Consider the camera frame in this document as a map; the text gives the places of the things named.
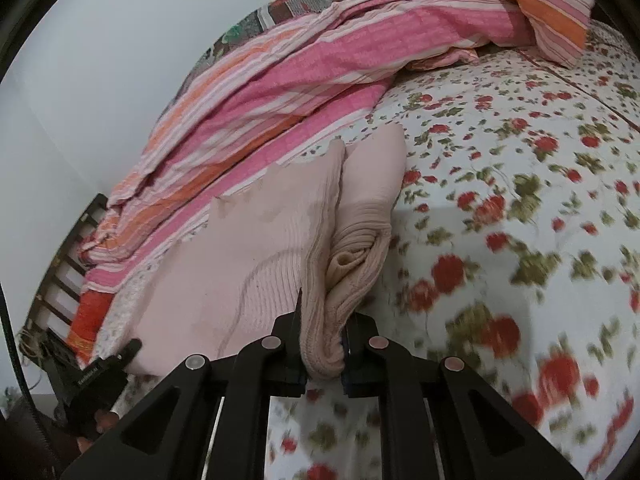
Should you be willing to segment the person's left hand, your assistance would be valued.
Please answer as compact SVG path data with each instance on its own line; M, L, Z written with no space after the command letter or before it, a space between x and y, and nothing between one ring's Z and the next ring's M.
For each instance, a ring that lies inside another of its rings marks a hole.
M93 443L98 440L98 437L114 428L118 422L119 416L117 413L107 410L96 411L93 430L89 430L86 434L76 439L79 452L81 454L87 452L93 446Z

